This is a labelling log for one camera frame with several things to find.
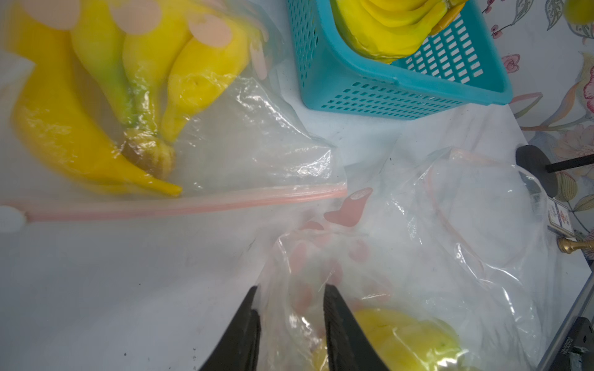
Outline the yellow banana bunch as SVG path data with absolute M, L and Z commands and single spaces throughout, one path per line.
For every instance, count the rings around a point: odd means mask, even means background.
M 337 0 L 330 3 L 337 30 L 356 53 L 390 64 L 415 54 L 444 31 L 465 1 Z
M 6 49 L 32 63 L 15 131 L 85 188 L 179 197 L 179 135 L 268 39 L 227 1 L 14 1 Z

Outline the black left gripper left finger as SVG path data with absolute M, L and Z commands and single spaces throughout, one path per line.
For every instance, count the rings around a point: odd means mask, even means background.
M 200 371 L 252 371 L 258 366 L 261 319 L 254 307 L 258 287 L 252 286 Z

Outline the pink dotted zip bag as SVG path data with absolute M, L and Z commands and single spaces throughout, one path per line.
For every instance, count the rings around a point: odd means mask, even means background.
M 444 370 L 536 369 L 554 333 L 547 201 L 523 168 L 458 148 L 384 164 L 275 242 L 258 280 L 258 369 L 328 369 L 326 284 L 353 313 L 446 322 L 468 353 Z

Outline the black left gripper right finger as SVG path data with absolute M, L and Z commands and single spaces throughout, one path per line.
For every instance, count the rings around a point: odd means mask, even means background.
M 326 347 L 330 370 L 385 370 L 338 288 L 326 284 L 323 295 Z

